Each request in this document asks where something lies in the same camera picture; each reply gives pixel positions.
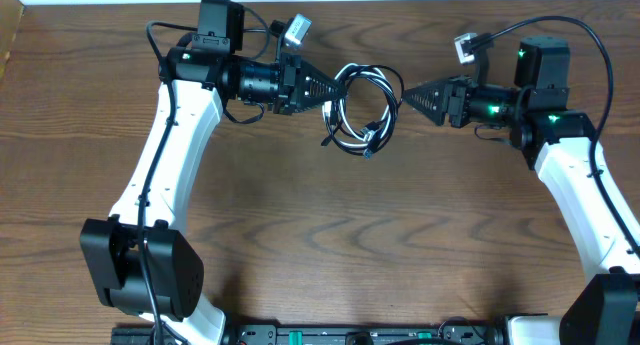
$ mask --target wooden tabletop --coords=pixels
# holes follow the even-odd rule
[[[458,65],[459,34],[538,15],[586,21],[614,63],[607,159],[640,213],[640,0],[252,7],[268,22],[297,12],[312,19],[301,53],[326,73],[386,64],[409,87],[471,70]],[[145,23],[195,24],[197,16],[197,4],[27,8],[0,89],[0,343],[107,343],[113,326],[138,322],[99,304],[78,237],[124,190],[155,113]],[[164,49],[180,36],[158,33]],[[518,41],[537,34],[569,41],[570,107],[597,121],[605,69],[575,26],[540,23],[505,36],[490,50],[490,82],[513,83]],[[247,35],[244,53],[262,41]],[[382,93],[354,86],[349,112],[364,125],[383,109]],[[230,109],[238,117],[256,110]],[[205,263],[204,292],[223,310],[283,324],[425,324],[562,314],[583,289],[561,214],[518,151],[480,141],[471,128],[436,128],[408,106],[371,160],[321,147],[325,136],[319,110],[216,129],[188,239]]]

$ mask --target wood grain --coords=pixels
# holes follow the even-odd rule
[[[640,0],[408,1],[252,5],[267,21],[303,12],[303,55],[327,73],[382,63],[409,86],[469,69],[451,39],[535,15],[578,17],[615,65],[610,168],[640,209]],[[137,320],[99,305],[78,244],[104,218],[140,155],[157,102],[150,19],[193,24],[197,5],[29,7],[0,90],[0,343],[107,343]],[[512,82],[517,42],[571,44],[570,104],[598,119],[605,73],[581,30],[545,23],[491,50],[491,82]],[[178,33],[160,31],[164,45]],[[246,52],[262,39],[247,37]],[[356,85],[354,121],[381,108]],[[255,109],[233,104],[239,117]],[[320,113],[224,121],[205,152],[189,240],[222,309],[285,324],[422,324],[452,315],[562,314],[584,286],[557,207],[508,147],[436,128],[404,108],[371,161],[319,146]]]

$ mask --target cable bundle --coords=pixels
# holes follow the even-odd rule
[[[398,77],[400,81],[399,100],[381,69],[388,70]],[[322,141],[321,145],[327,146],[329,142],[333,141],[342,151],[368,159],[380,151],[391,139],[398,118],[398,109],[402,104],[402,94],[404,93],[402,77],[397,71],[388,66],[351,63],[342,68],[335,79],[346,84],[347,90],[349,90],[355,79],[366,79],[384,92],[387,107],[380,120],[370,122],[360,131],[354,130],[347,119],[346,98],[338,101],[328,101],[323,106],[322,118],[327,126],[329,136]],[[338,131],[357,142],[348,142],[337,138],[335,135]]]

